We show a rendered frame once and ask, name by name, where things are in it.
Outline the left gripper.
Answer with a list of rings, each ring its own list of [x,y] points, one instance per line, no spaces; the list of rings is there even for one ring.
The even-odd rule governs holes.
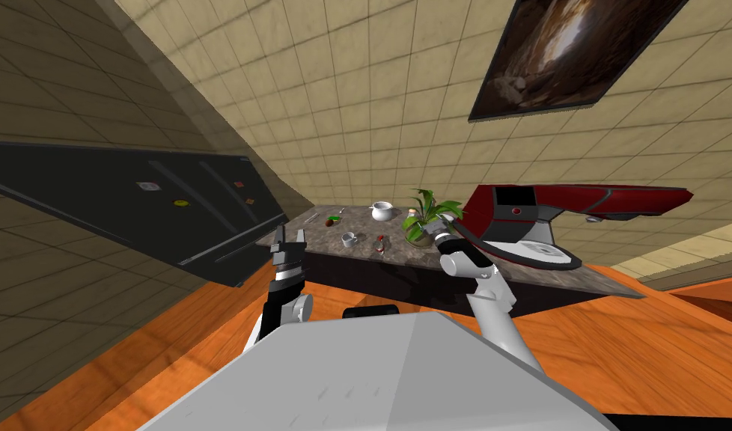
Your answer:
[[[285,242],[285,225],[275,230],[275,244],[271,246],[272,264],[277,271],[287,271],[301,266],[307,246],[305,231],[297,230],[295,242]]]

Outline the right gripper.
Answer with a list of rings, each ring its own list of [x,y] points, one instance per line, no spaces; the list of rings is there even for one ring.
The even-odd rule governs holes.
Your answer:
[[[451,222],[454,219],[434,218],[434,220],[422,226],[422,230],[427,234],[433,242],[444,236],[450,236],[454,233],[454,227]]]

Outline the green potted plant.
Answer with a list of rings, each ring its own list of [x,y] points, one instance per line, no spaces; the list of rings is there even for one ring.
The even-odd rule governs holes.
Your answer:
[[[458,201],[436,202],[433,191],[428,189],[415,189],[421,198],[413,197],[416,201],[416,217],[406,217],[402,223],[404,239],[415,248],[429,248],[433,241],[421,229],[423,225],[434,220],[434,218],[448,218],[454,220],[463,217],[461,203]]]

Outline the red stand mixer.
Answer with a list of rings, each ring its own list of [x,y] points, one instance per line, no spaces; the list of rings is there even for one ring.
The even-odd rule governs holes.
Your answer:
[[[454,221],[457,232],[480,250],[521,266],[570,271],[582,260],[555,244],[552,221],[564,212],[589,222],[661,216],[689,202],[684,188],[662,186],[540,184],[476,187]]]

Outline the black fridge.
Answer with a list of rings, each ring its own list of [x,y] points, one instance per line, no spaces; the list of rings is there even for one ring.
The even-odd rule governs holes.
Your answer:
[[[237,287],[287,221],[240,155],[0,142],[0,192],[189,274]]]

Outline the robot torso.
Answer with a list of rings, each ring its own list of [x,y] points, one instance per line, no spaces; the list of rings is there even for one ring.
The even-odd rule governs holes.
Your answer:
[[[435,312],[293,323],[138,431],[619,431],[549,378],[513,321]]]

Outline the dark framed wall picture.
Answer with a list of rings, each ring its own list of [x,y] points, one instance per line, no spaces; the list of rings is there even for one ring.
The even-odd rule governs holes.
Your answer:
[[[516,0],[468,120],[597,103],[689,0]]]

